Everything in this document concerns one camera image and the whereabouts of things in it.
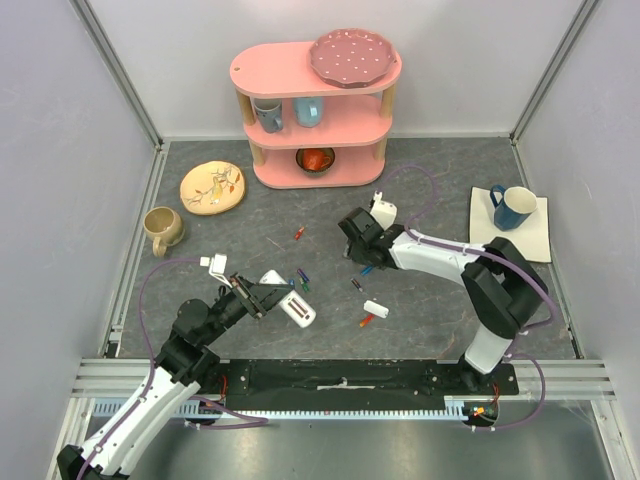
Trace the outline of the white remote control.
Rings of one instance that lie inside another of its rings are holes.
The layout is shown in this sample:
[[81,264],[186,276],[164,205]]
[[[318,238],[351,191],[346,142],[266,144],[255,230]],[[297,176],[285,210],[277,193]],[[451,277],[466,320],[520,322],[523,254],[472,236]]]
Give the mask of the white remote control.
[[295,287],[287,282],[276,270],[267,271],[260,279],[260,284],[281,284],[291,288],[287,295],[278,303],[283,310],[301,328],[310,326],[315,318],[316,311],[295,290]]

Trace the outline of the white battery cover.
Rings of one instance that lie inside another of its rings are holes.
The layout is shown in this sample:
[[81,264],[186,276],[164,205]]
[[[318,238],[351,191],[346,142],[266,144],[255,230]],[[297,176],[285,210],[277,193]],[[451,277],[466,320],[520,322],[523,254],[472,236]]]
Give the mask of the white battery cover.
[[387,318],[389,315],[389,309],[379,303],[372,300],[366,300],[363,304],[363,309],[370,315],[374,315],[380,318]]

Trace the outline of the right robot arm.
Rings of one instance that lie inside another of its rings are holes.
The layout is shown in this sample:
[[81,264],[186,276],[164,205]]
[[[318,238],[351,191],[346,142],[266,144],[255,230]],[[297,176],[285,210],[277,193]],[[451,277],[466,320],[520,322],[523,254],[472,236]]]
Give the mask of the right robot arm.
[[451,383],[473,394],[494,381],[494,370],[540,305],[548,287],[508,239],[465,244],[422,234],[400,224],[383,227],[357,207],[339,222],[345,256],[378,269],[419,271],[462,285],[480,326],[454,368]]

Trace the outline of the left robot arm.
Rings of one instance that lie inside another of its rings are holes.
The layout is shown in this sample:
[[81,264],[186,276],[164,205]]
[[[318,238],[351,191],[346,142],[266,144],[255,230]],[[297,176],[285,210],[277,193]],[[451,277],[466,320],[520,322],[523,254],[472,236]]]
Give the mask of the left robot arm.
[[301,327],[315,311],[295,287],[270,270],[260,283],[234,274],[211,305],[185,301],[170,335],[150,360],[149,372],[117,413],[80,446],[67,445],[57,456],[63,479],[127,479],[174,412],[196,393],[219,382],[220,357],[209,349],[243,317],[260,319],[278,307]]

